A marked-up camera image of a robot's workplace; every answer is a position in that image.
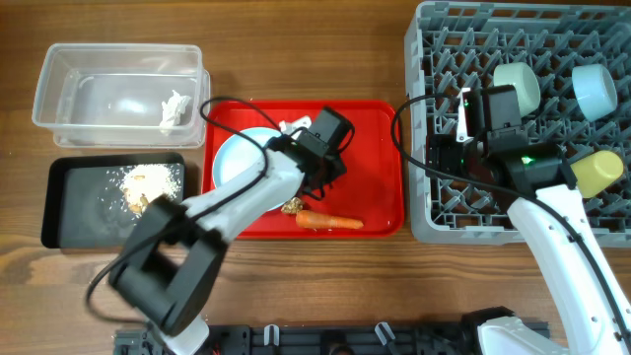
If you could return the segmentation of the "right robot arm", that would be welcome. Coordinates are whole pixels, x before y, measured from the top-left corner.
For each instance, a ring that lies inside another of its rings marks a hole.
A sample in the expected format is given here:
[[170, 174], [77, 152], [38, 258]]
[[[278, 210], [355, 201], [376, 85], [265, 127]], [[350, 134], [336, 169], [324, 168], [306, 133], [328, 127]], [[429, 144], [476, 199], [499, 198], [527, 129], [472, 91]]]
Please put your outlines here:
[[430, 174], [493, 194], [538, 264], [567, 353], [629, 353], [630, 303], [596, 241], [564, 153], [554, 143], [529, 141], [510, 85], [464, 88], [445, 99], [457, 106], [457, 136], [430, 145]]

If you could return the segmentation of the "light blue plate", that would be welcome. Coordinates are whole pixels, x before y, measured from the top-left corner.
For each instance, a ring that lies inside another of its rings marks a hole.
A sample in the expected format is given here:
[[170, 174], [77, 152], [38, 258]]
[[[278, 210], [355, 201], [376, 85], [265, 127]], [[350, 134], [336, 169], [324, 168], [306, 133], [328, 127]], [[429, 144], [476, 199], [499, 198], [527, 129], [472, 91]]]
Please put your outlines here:
[[256, 185], [221, 208], [252, 219], [291, 199], [305, 175], [284, 152], [267, 147], [269, 141], [281, 137], [281, 132], [265, 127], [230, 136], [213, 156], [213, 188], [205, 196], [220, 202], [256, 180]]

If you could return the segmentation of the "light blue bowl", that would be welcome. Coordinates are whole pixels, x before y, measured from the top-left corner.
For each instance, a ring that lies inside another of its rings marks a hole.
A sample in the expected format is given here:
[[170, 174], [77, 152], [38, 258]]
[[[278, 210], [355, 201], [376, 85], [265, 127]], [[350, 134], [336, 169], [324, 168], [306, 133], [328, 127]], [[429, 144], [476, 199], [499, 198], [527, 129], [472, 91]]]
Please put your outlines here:
[[617, 93], [609, 71], [601, 64], [575, 67], [572, 85], [581, 113], [587, 121], [596, 121], [617, 108]]

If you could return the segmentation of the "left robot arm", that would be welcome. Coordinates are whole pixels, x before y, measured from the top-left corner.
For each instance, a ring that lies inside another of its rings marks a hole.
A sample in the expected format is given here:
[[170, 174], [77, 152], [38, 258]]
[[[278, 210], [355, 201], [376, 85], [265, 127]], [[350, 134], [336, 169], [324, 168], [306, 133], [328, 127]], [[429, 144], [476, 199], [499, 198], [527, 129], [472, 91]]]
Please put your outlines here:
[[309, 127], [255, 143], [259, 157], [215, 189], [173, 203], [154, 199], [128, 238], [109, 285], [174, 354], [194, 354], [210, 330], [200, 313], [229, 244], [266, 212], [345, 174], [353, 124], [324, 107]]

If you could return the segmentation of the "white tissue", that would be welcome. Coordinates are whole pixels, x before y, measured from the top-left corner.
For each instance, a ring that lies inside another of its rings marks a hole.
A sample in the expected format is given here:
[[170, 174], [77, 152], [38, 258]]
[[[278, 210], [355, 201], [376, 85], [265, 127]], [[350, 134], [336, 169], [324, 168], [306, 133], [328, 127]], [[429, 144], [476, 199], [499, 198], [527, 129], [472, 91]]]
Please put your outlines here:
[[164, 135], [170, 135], [173, 128], [179, 125], [181, 116], [185, 113], [186, 107], [191, 101], [190, 96], [181, 95], [175, 90], [172, 90], [172, 93], [172, 96], [166, 102], [161, 102], [162, 120], [159, 128]]

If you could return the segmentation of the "rice and food leftovers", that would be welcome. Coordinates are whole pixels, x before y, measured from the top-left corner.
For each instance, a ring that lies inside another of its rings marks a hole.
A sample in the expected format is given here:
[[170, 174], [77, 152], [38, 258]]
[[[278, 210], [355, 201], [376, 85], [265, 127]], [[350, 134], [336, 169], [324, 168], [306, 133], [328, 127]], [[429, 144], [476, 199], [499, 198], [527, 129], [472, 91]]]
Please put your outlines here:
[[140, 216], [149, 204], [160, 196], [175, 200], [181, 192], [181, 178], [168, 165], [139, 165], [125, 173], [118, 185], [124, 204]]

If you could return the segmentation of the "pale green bowl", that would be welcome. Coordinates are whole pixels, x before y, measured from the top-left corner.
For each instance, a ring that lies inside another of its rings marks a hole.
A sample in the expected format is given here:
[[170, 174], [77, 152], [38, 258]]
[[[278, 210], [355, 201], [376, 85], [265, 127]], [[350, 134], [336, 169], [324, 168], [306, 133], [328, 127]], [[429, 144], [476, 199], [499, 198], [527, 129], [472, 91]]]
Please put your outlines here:
[[493, 84], [512, 85], [515, 88], [521, 116], [534, 112], [540, 105], [541, 93], [537, 77], [523, 62], [498, 65], [493, 73]]

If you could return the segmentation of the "yellow plastic cup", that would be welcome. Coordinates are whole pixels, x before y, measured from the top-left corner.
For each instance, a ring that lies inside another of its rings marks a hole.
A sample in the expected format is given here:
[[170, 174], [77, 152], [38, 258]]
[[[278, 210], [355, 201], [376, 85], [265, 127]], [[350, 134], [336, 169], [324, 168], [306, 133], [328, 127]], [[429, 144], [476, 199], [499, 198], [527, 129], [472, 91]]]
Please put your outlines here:
[[623, 172], [622, 159], [611, 151], [598, 151], [571, 165], [577, 188], [584, 198], [592, 198], [618, 180]]

